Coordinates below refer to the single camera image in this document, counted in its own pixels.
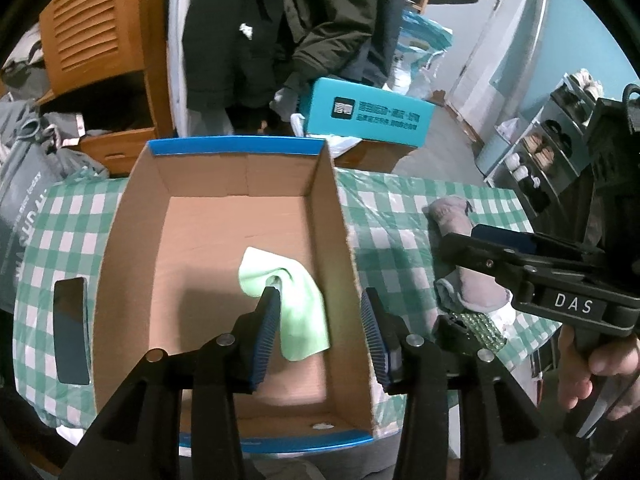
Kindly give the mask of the person's right hand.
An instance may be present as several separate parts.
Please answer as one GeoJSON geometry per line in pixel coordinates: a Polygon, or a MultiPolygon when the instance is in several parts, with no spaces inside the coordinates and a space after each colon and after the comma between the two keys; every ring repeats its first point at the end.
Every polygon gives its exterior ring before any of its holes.
{"type": "Polygon", "coordinates": [[[575,331],[563,325],[558,347],[560,352],[558,402],[565,411],[572,410],[579,401],[588,399],[593,390],[593,377],[637,378],[620,402],[608,413],[609,420],[617,420],[639,407],[639,339],[631,335],[616,339],[597,348],[588,360],[577,351],[575,331]]]}

